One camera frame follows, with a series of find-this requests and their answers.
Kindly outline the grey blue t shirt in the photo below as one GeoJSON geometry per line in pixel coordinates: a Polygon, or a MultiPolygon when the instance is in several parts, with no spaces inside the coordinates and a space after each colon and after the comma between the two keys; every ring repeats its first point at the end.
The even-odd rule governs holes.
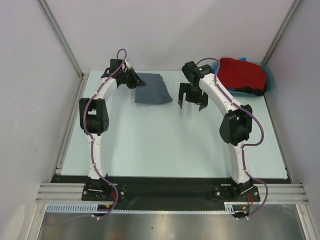
{"type": "Polygon", "coordinates": [[[136,104],[164,105],[173,101],[160,74],[139,72],[137,75],[145,85],[135,89],[136,104]]]}

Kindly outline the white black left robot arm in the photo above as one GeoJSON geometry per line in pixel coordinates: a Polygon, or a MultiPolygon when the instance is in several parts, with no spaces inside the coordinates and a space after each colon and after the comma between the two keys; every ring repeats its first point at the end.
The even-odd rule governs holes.
{"type": "Polygon", "coordinates": [[[98,199],[110,196],[112,184],[107,179],[107,169],[102,163],[102,138],[109,129],[110,119],[107,100],[120,85],[129,89],[146,83],[140,79],[126,59],[111,59],[110,66],[101,76],[100,84],[91,97],[79,100],[80,127],[86,134],[90,154],[90,167],[86,192],[93,193],[98,199]]]}

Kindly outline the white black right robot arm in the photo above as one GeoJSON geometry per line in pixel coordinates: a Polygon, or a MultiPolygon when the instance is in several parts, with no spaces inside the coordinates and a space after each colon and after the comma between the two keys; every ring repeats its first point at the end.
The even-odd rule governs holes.
{"type": "Polygon", "coordinates": [[[234,99],[209,65],[197,66],[194,61],[190,61],[181,70],[188,82],[179,85],[179,106],[187,101],[203,110],[208,106],[208,101],[212,100],[223,116],[219,134],[229,149],[231,184],[227,193],[218,187],[215,196],[218,199],[245,200],[253,189],[253,181],[246,166],[245,147],[252,132],[252,108],[234,99]]]}

